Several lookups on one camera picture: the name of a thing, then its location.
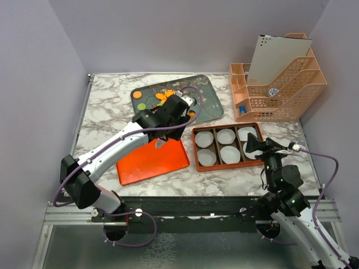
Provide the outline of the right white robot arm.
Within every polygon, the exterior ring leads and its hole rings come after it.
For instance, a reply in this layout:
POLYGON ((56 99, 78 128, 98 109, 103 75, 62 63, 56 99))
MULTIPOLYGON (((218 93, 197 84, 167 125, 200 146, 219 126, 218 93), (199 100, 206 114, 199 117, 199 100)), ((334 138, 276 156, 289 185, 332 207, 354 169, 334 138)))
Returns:
POLYGON ((261 151, 256 159, 264 163, 268 188, 258 200, 259 215, 272 218, 289 233, 312 268, 358 268, 358 258, 347 254, 323 228, 316 216, 319 203, 311 206, 299 190, 303 180, 298 167, 282 164, 294 152, 309 151, 296 141, 282 146, 271 138, 261 141, 252 133, 247 135, 245 151, 261 151))

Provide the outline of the blue capped bottle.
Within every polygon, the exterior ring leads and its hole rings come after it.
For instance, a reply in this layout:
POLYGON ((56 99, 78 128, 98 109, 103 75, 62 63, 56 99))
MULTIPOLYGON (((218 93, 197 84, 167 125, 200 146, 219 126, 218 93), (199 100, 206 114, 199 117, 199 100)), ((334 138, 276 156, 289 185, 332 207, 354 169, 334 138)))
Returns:
POLYGON ((245 106, 240 106, 240 107, 239 107, 239 112, 240 112, 240 116, 246 114, 245 106))

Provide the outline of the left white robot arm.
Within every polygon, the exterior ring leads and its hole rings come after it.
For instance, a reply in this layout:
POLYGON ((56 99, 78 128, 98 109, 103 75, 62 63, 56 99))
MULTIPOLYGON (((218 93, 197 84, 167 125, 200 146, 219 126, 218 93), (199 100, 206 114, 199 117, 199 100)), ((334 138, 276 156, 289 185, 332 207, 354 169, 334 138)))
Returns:
POLYGON ((179 140, 195 104, 187 95, 171 95, 163 105, 138 112, 123 130, 91 152, 77 159, 68 154, 61 160, 60 189, 77 208, 94 206, 110 220, 120 220, 124 213, 120 198, 96 182, 116 162, 151 141, 179 140))

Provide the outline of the orange metal tin lid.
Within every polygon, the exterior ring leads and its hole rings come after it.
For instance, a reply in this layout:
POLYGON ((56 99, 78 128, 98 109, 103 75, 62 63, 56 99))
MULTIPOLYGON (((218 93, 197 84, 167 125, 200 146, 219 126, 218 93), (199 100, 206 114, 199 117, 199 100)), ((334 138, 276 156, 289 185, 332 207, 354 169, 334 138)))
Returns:
POLYGON ((129 185, 188 167, 190 161, 181 140, 156 141, 129 153, 116 163, 120 185, 129 185))

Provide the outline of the orange flower cookie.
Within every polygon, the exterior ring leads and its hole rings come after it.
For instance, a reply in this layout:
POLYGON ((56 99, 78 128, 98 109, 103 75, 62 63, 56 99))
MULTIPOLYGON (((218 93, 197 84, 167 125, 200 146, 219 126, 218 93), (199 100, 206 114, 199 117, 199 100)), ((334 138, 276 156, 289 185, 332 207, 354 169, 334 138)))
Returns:
POLYGON ((176 94, 176 92, 173 91, 173 90, 166 90, 166 91, 165 91, 165 97, 166 97, 166 98, 168 98, 168 97, 170 97, 170 96, 172 96, 172 95, 175 95, 175 94, 176 94))

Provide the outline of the orange cookie tin box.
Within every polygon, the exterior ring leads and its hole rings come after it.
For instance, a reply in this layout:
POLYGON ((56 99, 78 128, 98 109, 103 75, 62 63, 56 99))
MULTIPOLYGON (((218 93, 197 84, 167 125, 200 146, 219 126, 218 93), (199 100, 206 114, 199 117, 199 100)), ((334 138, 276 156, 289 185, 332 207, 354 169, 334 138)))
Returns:
POLYGON ((193 141, 193 146, 194 146, 194 155, 195 155, 195 165, 196 165, 196 170, 198 172, 207 172, 207 171, 217 171, 217 170, 228 170, 228 169, 238 169, 238 168, 248 168, 248 167, 252 167, 252 166, 262 166, 263 162, 261 160, 250 160, 248 159, 243 151, 243 144, 245 142, 240 141, 239 136, 238 136, 238 129, 242 128, 242 127, 254 127, 256 129, 257 132, 257 138, 259 140, 263 140, 263 135, 261 133, 260 127, 257 123, 242 123, 242 124, 229 124, 229 125, 222 125, 222 126, 207 126, 207 127, 199 127, 199 128, 194 128, 192 130, 192 141, 193 141), (230 145, 222 145, 221 143, 218 142, 217 140, 217 133, 218 131, 220 131, 221 129, 231 129, 234 131, 236 138, 234 140, 234 142, 230 145), (201 148, 198 147, 195 143, 195 136, 198 132, 204 132, 204 131, 209 131, 213 134, 214 136, 214 140, 213 143, 207 147, 207 148, 201 148), (225 164, 222 161, 221 155, 220 155, 220 150, 224 147, 224 146, 233 146, 236 147, 237 149, 239 149, 240 153, 241 153, 241 161, 236 163, 236 164, 225 164), (209 149, 212 152, 214 152, 216 154, 217 157, 217 161, 214 165, 212 166, 202 166, 200 165, 200 163, 198 162, 198 158, 197 158, 197 152, 201 149, 209 149))

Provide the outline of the floral dark serving tray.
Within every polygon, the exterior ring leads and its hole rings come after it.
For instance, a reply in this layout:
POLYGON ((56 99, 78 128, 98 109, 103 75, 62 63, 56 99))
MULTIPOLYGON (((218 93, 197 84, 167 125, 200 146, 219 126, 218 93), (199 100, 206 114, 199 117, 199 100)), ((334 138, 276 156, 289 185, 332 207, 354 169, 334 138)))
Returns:
POLYGON ((177 93, 185 86, 196 87, 202 96, 202 110, 195 123, 207 122, 222 117, 224 109, 212 86, 212 83, 206 75, 178 78, 176 80, 136 88, 130 93, 133 110, 135 113, 140 111, 137 109, 139 103, 145 103, 146 109, 152 109, 160 106, 167 99, 165 97, 166 90, 173 90, 177 93), (135 91, 142 92, 142 97, 140 99, 133 98, 132 94, 135 91))

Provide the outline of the peach plastic desk organizer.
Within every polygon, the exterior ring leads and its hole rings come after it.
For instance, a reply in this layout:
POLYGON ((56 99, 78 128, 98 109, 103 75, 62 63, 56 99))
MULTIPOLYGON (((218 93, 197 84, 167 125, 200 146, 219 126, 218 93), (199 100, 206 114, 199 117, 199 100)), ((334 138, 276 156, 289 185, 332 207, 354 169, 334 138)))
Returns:
POLYGON ((249 63, 232 63, 229 66, 229 88, 236 122, 297 121, 321 94, 327 81, 310 48, 304 57, 297 57, 268 85, 249 86, 249 63), (267 91, 279 92, 267 97, 267 91), (240 116, 239 107, 246 114, 240 116))

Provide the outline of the orange round cookie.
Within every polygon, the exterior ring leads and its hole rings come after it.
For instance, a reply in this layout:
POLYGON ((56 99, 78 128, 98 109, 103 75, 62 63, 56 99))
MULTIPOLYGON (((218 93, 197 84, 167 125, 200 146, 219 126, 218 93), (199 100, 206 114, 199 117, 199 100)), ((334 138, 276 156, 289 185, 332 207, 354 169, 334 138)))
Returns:
POLYGON ((142 97, 142 92, 141 91, 135 91, 132 94, 132 96, 133 96, 134 99, 140 99, 142 97))

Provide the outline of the round patterned tape roll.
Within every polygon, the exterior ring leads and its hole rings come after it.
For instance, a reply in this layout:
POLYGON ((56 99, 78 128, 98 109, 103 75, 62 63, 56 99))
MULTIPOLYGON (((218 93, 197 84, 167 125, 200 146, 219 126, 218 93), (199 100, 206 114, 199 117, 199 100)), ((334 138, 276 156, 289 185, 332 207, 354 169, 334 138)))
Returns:
POLYGON ((272 97, 279 92, 277 88, 271 88, 267 91, 267 97, 272 97))

